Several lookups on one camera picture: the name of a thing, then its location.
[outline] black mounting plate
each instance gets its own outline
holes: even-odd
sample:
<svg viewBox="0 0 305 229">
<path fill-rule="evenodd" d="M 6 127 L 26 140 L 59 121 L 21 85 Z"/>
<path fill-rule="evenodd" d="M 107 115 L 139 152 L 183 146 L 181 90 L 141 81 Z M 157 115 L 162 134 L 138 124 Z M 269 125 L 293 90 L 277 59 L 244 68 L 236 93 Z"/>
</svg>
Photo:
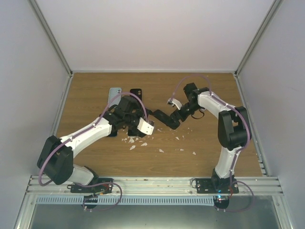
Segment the black mounting plate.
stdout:
<svg viewBox="0 0 305 229">
<path fill-rule="evenodd" d="M 198 194 L 230 194 L 231 191 L 228 187 L 223 187 L 217 192 L 212 184 L 211 178 L 196 178 L 196 189 Z M 233 194 L 239 193 L 238 187 L 232 187 Z"/>
<path fill-rule="evenodd" d="M 99 177 L 97 180 L 98 183 L 104 183 L 104 182 L 113 182 L 112 178 L 102 178 Z M 109 186 L 109 188 L 106 190 L 107 187 L 100 185 L 96 187 L 81 187 L 77 184 L 71 184 L 67 186 L 68 189 L 70 189 L 71 193 L 98 193 L 102 190 L 105 190 L 103 194 L 112 193 L 112 185 Z"/>
</svg>

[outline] vent grille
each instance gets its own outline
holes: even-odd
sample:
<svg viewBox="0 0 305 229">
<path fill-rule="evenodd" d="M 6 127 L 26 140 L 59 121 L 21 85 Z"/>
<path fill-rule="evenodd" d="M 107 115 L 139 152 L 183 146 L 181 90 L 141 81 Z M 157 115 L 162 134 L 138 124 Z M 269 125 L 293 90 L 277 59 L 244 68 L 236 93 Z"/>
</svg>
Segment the vent grille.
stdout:
<svg viewBox="0 0 305 229">
<path fill-rule="evenodd" d="M 99 196 L 95 205 L 111 205 L 118 196 Z M 82 204 L 83 196 L 41 195 L 37 204 Z M 207 205 L 213 206 L 213 197 L 162 197 L 162 196 L 123 196 L 120 205 Z"/>
</svg>

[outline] brown wooden surface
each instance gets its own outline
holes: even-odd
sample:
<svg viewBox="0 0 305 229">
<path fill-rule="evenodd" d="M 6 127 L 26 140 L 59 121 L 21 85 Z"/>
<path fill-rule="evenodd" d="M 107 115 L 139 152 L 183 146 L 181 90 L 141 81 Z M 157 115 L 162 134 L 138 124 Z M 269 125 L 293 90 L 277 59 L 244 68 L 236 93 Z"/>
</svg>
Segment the brown wooden surface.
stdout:
<svg viewBox="0 0 305 229">
<path fill-rule="evenodd" d="M 166 104 L 177 83 L 188 73 L 76 73 L 71 83 L 57 136 L 75 132 L 92 122 L 105 108 L 111 87 L 124 92 L 142 88 L 143 102 L 151 110 L 161 109 L 170 114 L 174 108 Z M 207 74 L 212 90 L 233 105 L 241 105 L 232 74 Z M 175 96 L 186 103 L 183 87 L 195 82 L 197 87 L 207 83 L 193 77 L 183 82 Z M 105 137 L 84 149 L 74 160 L 86 165 L 100 176 L 210 176 L 220 155 L 217 138 L 217 119 L 209 112 L 200 120 L 189 117 L 174 131 L 155 121 L 152 136 L 130 144 L 127 131 L 120 130 L 117 137 Z M 253 143 L 243 151 L 235 168 L 236 176 L 261 176 Z"/>
</svg>

